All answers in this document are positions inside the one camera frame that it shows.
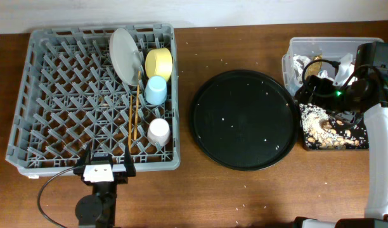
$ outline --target light blue cup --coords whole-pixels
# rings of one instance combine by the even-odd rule
[[[145,98],[151,105],[161,105],[167,98],[167,83],[161,76],[153,76],[149,79]]]

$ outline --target gray dish rack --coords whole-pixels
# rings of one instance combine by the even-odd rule
[[[118,28],[135,40],[142,64],[151,49],[168,48],[173,69],[167,100],[150,105],[143,97],[147,78],[136,88],[123,83],[111,64],[109,39]],[[168,24],[77,27],[36,30],[30,36],[6,160],[30,178],[52,176],[74,166],[88,145],[93,153],[110,153],[114,171],[124,170],[129,109],[133,109],[131,156],[136,170],[173,170],[180,164],[178,69],[174,30]],[[134,116],[139,116],[134,126]],[[152,145],[146,138],[154,118],[169,122],[172,140]]]

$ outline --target wooden table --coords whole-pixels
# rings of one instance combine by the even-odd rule
[[[264,72],[279,82],[292,37],[380,37],[388,22],[263,25],[176,29],[181,165],[138,173],[118,187],[120,227],[234,227],[362,217],[368,197],[367,151],[307,152],[297,143],[277,165],[240,172],[218,165],[191,138],[188,107],[209,78],[232,69]],[[47,180],[30,180],[4,160],[29,34],[0,35],[0,227],[53,227],[36,207]],[[74,208],[91,194],[79,177],[62,177],[42,196],[46,213],[76,227]]]

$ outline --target clear plastic container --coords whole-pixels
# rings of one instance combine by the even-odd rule
[[[282,70],[284,85],[289,93],[294,96],[295,92],[302,86],[298,83],[293,70],[293,57],[296,55],[307,56],[313,59],[322,54],[326,60],[339,61],[347,53],[353,55],[353,63],[356,59],[358,46],[368,42],[379,41],[380,38],[366,37],[294,37],[290,40],[290,47],[287,54],[282,58]],[[334,78],[335,70],[328,64],[322,64],[321,70],[326,70],[328,76]]]

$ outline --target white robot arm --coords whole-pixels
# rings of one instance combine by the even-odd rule
[[[388,217],[388,107],[377,104],[365,112],[370,142],[370,193],[365,218]],[[336,223],[306,219],[302,228],[334,228]]]
[[[329,60],[310,62],[302,73],[303,86],[295,96],[300,103],[312,103],[333,116],[342,118],[339,113],[344,111],[363,114],[370,143],[370,193],[365,218],[341,219],[336,224],[301,218],[298,227],[388,228],[388,44],[373,42],[360,45],[354,72],[344,85],[337,87],[331,80],[315,75],[306,80],[306,69],[319,61],[336,69],[340,65]],[[357,80],[349,85],[353,77]],[[358,119],[356,117],[351,119],[350,124]]]

